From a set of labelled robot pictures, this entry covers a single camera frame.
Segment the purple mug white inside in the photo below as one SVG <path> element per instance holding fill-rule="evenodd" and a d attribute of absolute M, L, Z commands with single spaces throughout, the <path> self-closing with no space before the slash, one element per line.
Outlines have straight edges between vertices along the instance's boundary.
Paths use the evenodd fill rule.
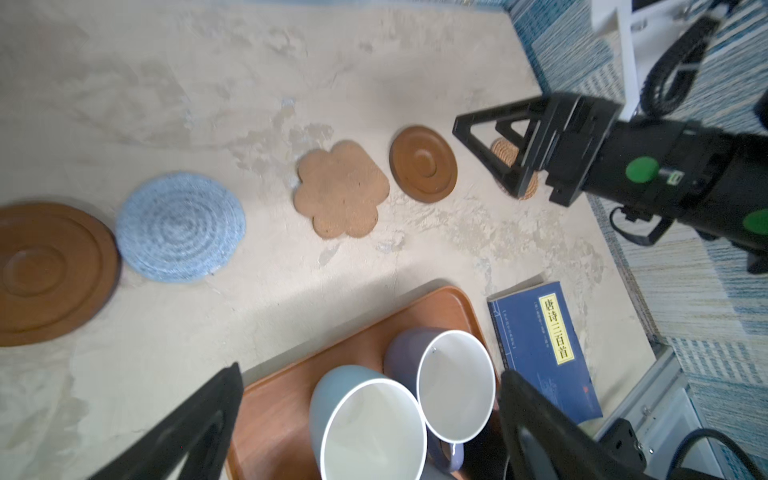
<path fill-rule="evenodd" d="M 485 346 L 463 330 L 411 328 L 389 344 L 384 373 L 417 399 L 436 468 L 460 470 L 465 444 L 487 425 L 496 402 L 496 374 Z"/>

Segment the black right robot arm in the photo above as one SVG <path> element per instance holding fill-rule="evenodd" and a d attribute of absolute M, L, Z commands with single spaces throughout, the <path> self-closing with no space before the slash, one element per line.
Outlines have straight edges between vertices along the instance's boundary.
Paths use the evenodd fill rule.
<path fill-rule="evenodd" d="M 554 92 L 460 115 L 454 136 L 512 196 L 545 172 L 553 203 L 582 193 L 615 203 L 626 219 L 655 220 L 652 246 L 674 223 L 712 241 L 727 239 L 767 270 L 767 138 L 671 119 L 690 93 L 706 50 L 733 1 L 715 1 L 653 65 L 640 95 L 642 113 L 620 119 L 618 103 Z"/>

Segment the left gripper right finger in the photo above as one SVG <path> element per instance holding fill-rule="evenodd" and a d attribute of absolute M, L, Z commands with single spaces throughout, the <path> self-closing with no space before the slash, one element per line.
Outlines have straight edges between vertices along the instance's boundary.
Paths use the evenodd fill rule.
<path fill-rule="evenodd" d="M 501 374 L 499 407 L 503 438 L 516 479 L 535 477 L 521 441 L 523 431 L 540 445 L 560 479 L 647 477 L 613 458 L 516 371 Z"/>

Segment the cork flower shaped coaster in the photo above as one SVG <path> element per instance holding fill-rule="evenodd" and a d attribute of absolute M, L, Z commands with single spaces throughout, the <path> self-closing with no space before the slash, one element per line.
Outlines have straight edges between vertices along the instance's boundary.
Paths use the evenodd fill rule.
<path fill-rule="evenodd" d="M 343 140 L 329 151 L 311 150 L 298 161 L 297 170 L 294 207 L 312 221 L 319 237 L 363 238 L 372 232 L 390 186 L 362 146 Z"/>

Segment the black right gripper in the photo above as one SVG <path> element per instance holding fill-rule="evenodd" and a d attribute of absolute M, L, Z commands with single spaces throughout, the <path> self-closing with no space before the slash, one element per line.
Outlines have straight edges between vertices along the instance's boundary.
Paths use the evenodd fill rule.
<path fill-rule="evenodd" d="M 508 195 L 520 200 L 535 171 L 545 171 L 546 184 L 552 187 L 550 201 L 568 207 L 581 194 L 588 170 L 622 109 L 622 104 L 604 98 L 553 93 L 459 115 L 453 134 L 459 140 L 468 138 L 465 146 Z M 527 166 L 534 171 L 525 171 L 523 153 L 510 140 L 524 139 L 513 123 L 531 120 L 535 127 L 527 145 Z M 512 166 L 493 154 L 491 145 L 470 134 L 474 125 L 489 122 L 495 122 L 496 131 L 519 149 Z"/>

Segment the light blue mug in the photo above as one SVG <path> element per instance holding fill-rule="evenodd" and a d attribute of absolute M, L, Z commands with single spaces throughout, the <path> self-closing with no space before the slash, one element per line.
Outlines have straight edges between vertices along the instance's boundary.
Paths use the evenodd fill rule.
<path fill-rule="evenodd" d="M 312 393 L 309 431 L 323 479 L 419 479 L 426 422 L 414 395 L 367 367 L 327 372 Z"/>

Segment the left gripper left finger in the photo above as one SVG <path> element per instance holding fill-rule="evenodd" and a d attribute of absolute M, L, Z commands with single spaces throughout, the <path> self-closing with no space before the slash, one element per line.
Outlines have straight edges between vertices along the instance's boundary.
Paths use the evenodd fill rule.
<path fill-rule="evenodd" d="M 218 479 L 235 429 L 244 385 L 238 363 L 220 370 L 94 479 Z"/>

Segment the blue woven round coaster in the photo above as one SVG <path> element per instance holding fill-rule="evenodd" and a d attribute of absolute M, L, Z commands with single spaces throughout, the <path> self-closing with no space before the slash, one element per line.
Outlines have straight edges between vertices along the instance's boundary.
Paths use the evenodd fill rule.
<path fill-rule="evenodd" d="M 240 201 L 219 182 L 174 172 L 141 184 L 122 204 L 116 243 L 149 280 L 192 283 L 224 267 L 246 233 Z"/>

